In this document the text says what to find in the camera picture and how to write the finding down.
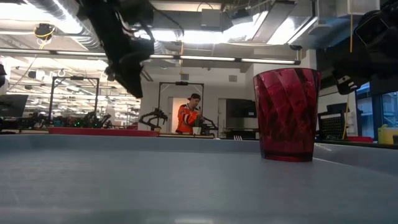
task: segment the workbench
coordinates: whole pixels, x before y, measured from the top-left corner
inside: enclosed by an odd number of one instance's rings
[[[398,223],[398,151],[258,141],[0,136],[0,223]]]

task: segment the cap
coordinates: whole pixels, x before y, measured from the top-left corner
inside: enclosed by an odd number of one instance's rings
[[[201,100],[201,97],[197,93],[192,93],[191,97],[189,97],[188,100],[191,100],[191,99],[199,99],[199,100]]]

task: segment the orange and black jacket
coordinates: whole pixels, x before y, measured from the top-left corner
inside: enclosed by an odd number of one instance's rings
[[[193,134],[192,127],[195,124],[198,115],[198,108],[191,110],[188,104],[180,106],[180,109],[178,109],[178,126],[175,132]]]

